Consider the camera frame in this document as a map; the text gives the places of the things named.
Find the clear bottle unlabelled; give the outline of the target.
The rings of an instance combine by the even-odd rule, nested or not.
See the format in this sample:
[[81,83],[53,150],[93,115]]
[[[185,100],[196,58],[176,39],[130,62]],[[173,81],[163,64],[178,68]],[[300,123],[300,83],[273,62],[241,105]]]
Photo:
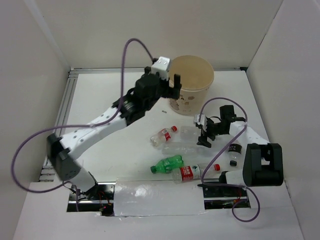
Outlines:
[[195,126],[182,126],[180,128],[180,138],[186,142],[196,142],[201,135],[201,129]]
[[164,155],[201,155],[206,156],[208,150],[200,145],[187,142],[170,142],[165,143],[161,152]]

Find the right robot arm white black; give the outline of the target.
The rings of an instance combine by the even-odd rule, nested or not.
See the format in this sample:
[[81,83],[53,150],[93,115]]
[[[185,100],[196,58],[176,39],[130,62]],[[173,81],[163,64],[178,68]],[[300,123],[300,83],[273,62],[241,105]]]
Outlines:
[[281,186],[284,182],[283,152],[278,143],[270,143],[260,137],[247,125],[244,117],[238,117],[233,105],[220,107],[221,121],[215,123],[204,114],[194,117],[194,124],[201,129],[198,145],[211,148],[208,141],[217,136],[230,135],[235,141],[228,150],[236,150],[236,142],[242,147],[244,156],[243,167],[240,170],[227,171],[221,175],[218,190],[223,196],[230,196],[237,186],[266,187]]

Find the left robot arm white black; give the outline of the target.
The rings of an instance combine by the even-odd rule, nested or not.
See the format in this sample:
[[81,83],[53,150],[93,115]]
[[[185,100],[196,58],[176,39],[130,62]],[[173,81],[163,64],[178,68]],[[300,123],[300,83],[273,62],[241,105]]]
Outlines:
[[59,179],[69,181],[88,200],[97,197],[99,185],[93,175],[85,170],[77,159],[90,147],[122,130],[145,116],[160,98],[178,99],[181,90],[181,77],[173,76],[173,86],[167,74],[147,66],[144,74],[135,82],[123,98],[115,101],[89,127],[81,127],[63,136],[54,133],[46,139],[47,158]]

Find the small clear bottle red label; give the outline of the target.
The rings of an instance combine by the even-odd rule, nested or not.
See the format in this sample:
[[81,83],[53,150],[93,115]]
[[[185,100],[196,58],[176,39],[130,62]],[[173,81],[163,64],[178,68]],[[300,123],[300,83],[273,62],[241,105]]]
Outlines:
[[170,128],[163,128],[150,137],[150,142],[153,147],[158,148],[162,144],[171,141],[177,131],[178,128],[175,125]]

